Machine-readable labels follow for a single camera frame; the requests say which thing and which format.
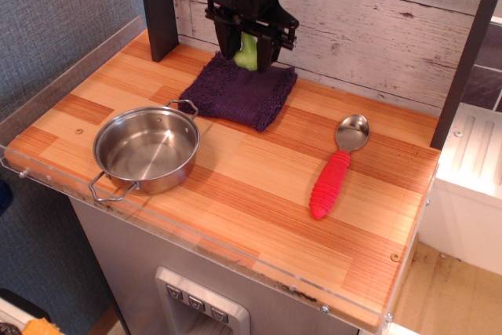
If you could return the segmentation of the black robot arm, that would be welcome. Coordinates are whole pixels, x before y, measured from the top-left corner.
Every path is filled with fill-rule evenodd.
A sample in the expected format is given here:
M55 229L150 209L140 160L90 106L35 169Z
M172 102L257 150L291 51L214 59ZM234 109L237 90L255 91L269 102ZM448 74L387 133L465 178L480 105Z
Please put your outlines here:
M206 17L214 22L225 58L243 64L244 51L255 55L250 71L264 73L282 48L291 50L296 45L299 21L279 0L207 0Z

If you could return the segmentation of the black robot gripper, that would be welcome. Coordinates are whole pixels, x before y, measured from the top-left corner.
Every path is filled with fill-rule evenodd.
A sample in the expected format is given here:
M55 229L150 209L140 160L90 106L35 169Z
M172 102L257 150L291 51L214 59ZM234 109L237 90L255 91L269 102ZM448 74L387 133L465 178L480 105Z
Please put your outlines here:
M299 21L279 0L207 0L206 17L213 20L220 52L230 60L241 49L241 33L257 37L257 71L277 61L282 47L293 49Z

